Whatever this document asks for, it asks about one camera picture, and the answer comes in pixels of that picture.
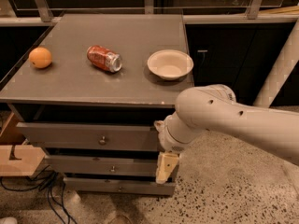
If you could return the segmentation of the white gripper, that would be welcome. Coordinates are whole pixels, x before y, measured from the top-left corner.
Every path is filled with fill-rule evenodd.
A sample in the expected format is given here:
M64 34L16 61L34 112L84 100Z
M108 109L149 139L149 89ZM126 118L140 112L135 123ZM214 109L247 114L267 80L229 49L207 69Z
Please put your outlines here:
M178 165L179 156L174 153L184 151L184 143L175 137L180 119L176 114L167 116L164 120L155 120L154 127L158 132L160 147L164 152L158 155L156 182L164 184Z

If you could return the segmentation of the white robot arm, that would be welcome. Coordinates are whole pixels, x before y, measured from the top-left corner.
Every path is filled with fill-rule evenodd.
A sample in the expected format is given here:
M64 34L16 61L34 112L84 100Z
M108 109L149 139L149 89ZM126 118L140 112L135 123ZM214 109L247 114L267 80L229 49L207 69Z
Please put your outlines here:
M179 154L203 131L225 133L281 159L299 164L299 114L242 105L225 85L182 91L175 112L154 123L162 151L156 182L163 184L178 164Z

